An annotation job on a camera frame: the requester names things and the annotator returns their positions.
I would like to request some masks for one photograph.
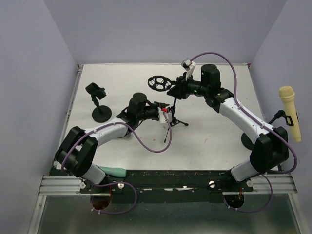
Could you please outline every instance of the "black clamp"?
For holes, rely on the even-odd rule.
[[[285,119],[286,124],[287,124],[288,126],[293,126],[293,119],[292,119],[292,117],[286,115],[285,111],[283,111],[283,110],[279,110],[279,111],[274,115],[274,118],[269,122],[269,124],[272,124],[275,120],[277,120],[277,119],[279,119],[279,118],[281,118],[281,117],[283,117],[283,118]]]

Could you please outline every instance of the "white table surface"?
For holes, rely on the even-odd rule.
[[[200,80],[198,64],[193,75]],[[234,91],[234,77],[228,65],[218,65],[222,87]],[[234,66],[238,78],[238,99],[257,116],[262,117],[247,65]],[[163,75],[171,80],[182,75],[177,64],[93,64],[84,65],[66,133],[74,126],[96,127],[92,111],[95,105],[85,87],[91,82],[106,89],[107,97],[101,105],[112,109],[113,119],[129,104],[136,92],[146,94],[151,102],[172,105],[174,98],[165,92],[156,92],[147,85],[147,79]],[[138,170],[227,170],[249,157],[250,151],[241,144],[242,131],[229,119],[210,108],[203,97],[189,96],[177,101],[175,117],[189,123],[173,128],[169,149],[154,154],[144,149],[135,137],[116,139],[96,151],[94,163],[99,166]],[[142,141],[152,149],[162,149],[167,127],[158,121],[147,120],[136,130]]]

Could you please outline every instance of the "black round base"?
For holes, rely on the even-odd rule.
[[[100,106],[99,108],[93,110],[92,118],[97,123],[104,123],[112,117],[112,110],[108,106]]]
[[[248,137],[245,133],[242,134],[242,136],[241,136],[240,139],[241,139],[243,145],[244,145],[247,149],[253,150],[254,144],[252,143],[252,141],[249,139],[249,137]]]
[[[224,196],[226,202],[233,208],[239,208],[244,204],[244,195],[241,195],[240,199],[237,195]]]

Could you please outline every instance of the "metal frame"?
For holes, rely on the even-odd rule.
[[[297,189],[291,175],[267,175],[267,178],[272,184],[274,194],[297,193]],[[271,193],[268,182],[262,176],[254,177],[251,181],[253,183],[253,192],[244,192],[245,195]],[[79,186],[81,182],[81,179],[74,176],[44,176],[39,190],[39,196],[110,196],[109,194],[81,194]],[[223,193],[223,195],[236,194],[238,193]]]
[[[74,104],[82,70],[83,65],[78,64],[75,86],[71,96],[71,102],[68,107],[66,120],[62,130],[59,145],[65,137],[66,128],[68,126],[69,117]],[[307,233],[309,228],[307,222],[305,221],[305,217],[303,216],[302,211],[300,209],[300,204],[297,200],[296,196],[297,189],[295,187],[292,176],[267,175],[267,177],[272,184],[274,194],[289,194],[290,203],[294,212],[294,218],[296,219],[299,227],[299,232],[301,232],[302,234]],[[244,194],[260,195],[260,194],[269,194],[271,192],[267,181],[263,177],[255,177],[252,178],[251,180],[253,182],[253,192],[245,192]],[[47,196],[91,196],[91,195],[109,196],[109,194],[81,194],[79,186],[80,183],[81,180],[73,176],[44,176],[39,189],[39,194],[28,233],[29,234],[38,233]],[[236,195],[236,194],[238,193],[223,193],[223,195]]]

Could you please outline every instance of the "cable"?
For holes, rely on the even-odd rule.
[[[152,150],[152,149],[150,149],[149,147],[147,147],[147,146],[141,141],[141,139],[139,138],[139,136],[135,133],[134,129],[133,129],[131,126],[129,126],[128,124],[123,123],[123,122],[108,123],[108,124],[106,124],[106,125],[104,125],[104,126],[100,126],[100,127],[96,128],[96,131],[102,130],[102,129],[104,129],[104,128],[107,128],[107,127],[109,127],[109,126],[113,126],[113,125],[116,125],[116,124],[121,124],[121,125],[124,125],[124,126],[126,126],[127,128],[130,129],[130,131],[135,135],[135,137],[137,138],[137,140],[141,143],[141,145],[142,145],[145,149],[147,149],[148,151],[150,151],[150,152],[152,152],[152,153],[162,153],[162,152],[164,152],[165,150],[167,150],[167,149],[169,148],[169,146],[171,145],[171,141],[172,141],[172,128],[171,128],[170,122],[169,122],[169,120],[168,120],[168,118],[167,118],[165,112],[163,112],[163,115],[164,115],[164,117],[165,117],[165,119],[166,119],[166,122],[167,122],[167,124],[168,124],[168,127],[169,127],[170,138],[169,138],[169,142],[168,142],[167,146],[166,146],[165,148],[163,148],[162,150]],[[65,164],[66,164],[66,161],[67,161],[69,155],[70,155],[70,154],[73,152],[73,150],[82,142],[83,139],[85,139],[87,136],[91,135],[92,133],[94,133],[94,131],[90,131],[90,132],[86,133],[85,135],[83,135],[83,136],[73,145],[73,147],[68,151],[67,155],[65,156],[65,158],[64,158],[64,160],[63,160],[63,162],[62,162],[62,166],[61,166],[61,170],[62,170],[62,171],[64,171],[64,166],[65,166]]]
[[[229,66],[231,67],[232,71],[233,71],[233,74],[234,74],[234,100],[235,100],[235,103],[237,106],[241,106],[237,100],[237,77],[236,77],[236,71],[232,65],[232,63],[226,58],[224,57],[222,54],[219,54],[219,53],[215,53],[215,52],[205,52],[205,53],[201,53],[199,55],[196,55],[195,57],[193,57],[191,59],[191,61],[193,61],[194,59],[198,58],[199,56],[202,56],[202,55],[218,55],[220,57],[222,57],[224,60],[227,61],[227,63],[229,64]],[[293,172],[296,167],[297,167],[297,164],[298,164],[298,158],[297,158],[297,155],[294,151],[294,149],[292,148],[292,146],[284,140],[284,138],[282,138],[279,134],[277,134],[276,132],[274,132],[273,130],[271,130],[270,128],[268,128],[267,126],[263,125],[261,122],[259,122],[256,118],[254,118],[251,114],[249,114],[242,106],[240,107],[240,109],[242,110],[242,112],[247,115],[249,118],[251,118],[254,122],[256,122],[260,127],[264,128],[265,130],[269,131],[270,133],[272,133],[274,136],[276,136],[278,139],[280,139],[291,151],[292,155],[293,155],[293,167],[290,168],[289,170],[287,171],[284,171],[284,172],[280,172],[280,171],[274,171],[276,174],[288,174],[290,172]]]
[[[263,174],[261,174],[261,175],[267,180],[267,182],[269,183],[269,186],[270,186],[270,190],[271,190],[270,199],[269,199],[268,203],[267,203],[264,207],[262,207],[262,208],[260,208],[260,209],[257,209],[257,210],[251,210],[251,211],[248,211],[248,210],[241,210],[241,209],[237,209],[237,208],[231,207],[231,206],[227,203],[227,201],[225,200],[225,197],[223,197],[223,201],[224,201],[224,203],[227,205],[227,207],[228,207],[229,209],[233,210],[233,211],[238,211],[238,212],[243,212],[243,213],[255,213],[255,212],[259,212],[259,211],[262,211],[262,210],[268,208],[268,206],[271,204],[271,202],[272,202],[272,200],[273,200],[273,188],[272,188],[272,184],[270,183],[269,179],[268,179],[265,175],[263,175]]]
[[[140,126],[142,123],[143,123],[143,121],[141,121],[141,122],[138,124],[138,126]]]
[[[137,204],[137,191],[136,191],[135,187],[134,187],[132,184],[129,184],[129,183],[127,183],[127,182],[114,182],[114,183],[110,183],[110,184],[101,184],[101,185],[94,184],[94,183],[90,182],[90,184],[92,184],[92,185],[95,186],[95,187],[107,187],[107,186],[112,186],[112,185],[115,185],[115,184],[126,184],[126,185],[130,186],[130,187],[133,189],[134,193],[135,193],[135,200],[134,200],[132,206],[129,207],[129,208],[128,208],[127,210],[125,210],[125,211],[109,212],[109,211],[97,210],[97,209],[95,209],[95,208],[93,207],[92,201],[91,201],[91,205],[92,205],[92,207],[93,207],[93,208],[92,208],[92,211],[95,210],[95,211],[97,211],[97,212],[100,212],[100,213],[103,213],[103,214],[108,214],[108,215],[121,215],[121,214],[127,213],[128,211],[132,210],[132,209],[136,206],[136,204]]]

